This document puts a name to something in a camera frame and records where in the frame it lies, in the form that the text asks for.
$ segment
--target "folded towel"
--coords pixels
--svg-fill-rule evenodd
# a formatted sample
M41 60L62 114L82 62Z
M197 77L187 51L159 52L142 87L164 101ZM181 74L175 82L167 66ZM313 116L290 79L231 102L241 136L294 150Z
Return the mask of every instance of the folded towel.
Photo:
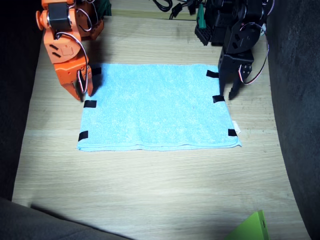
M241 145L219 96L216 66L101 64L92 68L101 68L101 75L93 76L95 85L101 83L93 96L86 96L79 150L173 151Z

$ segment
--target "green paper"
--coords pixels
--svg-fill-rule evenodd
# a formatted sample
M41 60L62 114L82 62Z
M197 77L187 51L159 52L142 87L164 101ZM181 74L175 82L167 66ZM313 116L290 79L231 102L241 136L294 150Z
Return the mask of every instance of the green paper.
M264 211L256 211L224 240L269 240Z

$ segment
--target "black tape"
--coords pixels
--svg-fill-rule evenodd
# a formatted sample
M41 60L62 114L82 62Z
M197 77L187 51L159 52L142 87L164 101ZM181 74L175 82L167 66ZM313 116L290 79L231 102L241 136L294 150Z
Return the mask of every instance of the black tape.
M228 135L229 137L237 137L237 133L236 133L236 130L234 129L228 129Z
M101 74L101 67L97 67L91 70L92 76Z
M208 70L208 71L206 71L206 76L210 77L210 78L218 79L219 73Z
M84 105L83 105L84 108L95 108L97 107L97 101L95 100L85 100L84 101Z
M78 142L81 141L82 139L87 139L87 138L88 138L88 131L80 132Z
M224 102L225 101L225 97L221 96L221 95L217 95L217 96L212 96L213 98L213 103L217 103L217 102Z

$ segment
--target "wooden table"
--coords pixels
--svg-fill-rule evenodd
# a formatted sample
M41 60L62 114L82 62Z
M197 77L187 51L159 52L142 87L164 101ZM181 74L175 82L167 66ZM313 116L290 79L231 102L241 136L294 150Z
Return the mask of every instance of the wooden table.
M194 28L194 21L113 16L86 48L92 63L216 65L221 48L203 46ZM265 53L261 37L256 71ZM271 239L308 239L279 146L268 65L226 102L243 147L81 152L83 103L60 86L42 45L13 201L137 240L223 239L262 209Z

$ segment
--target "dark fabric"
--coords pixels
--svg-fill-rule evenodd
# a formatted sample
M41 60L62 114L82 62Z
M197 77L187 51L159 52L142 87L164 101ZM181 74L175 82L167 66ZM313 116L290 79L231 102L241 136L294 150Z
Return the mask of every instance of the dark fabric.
M276 0L267 23L282 155L306 229L320 239L320 1Z
M0 197L12 199L34 86L42 32L37 28L40 0L16 1L2 9L0 38Z
M0 198L1 240L125 240Z

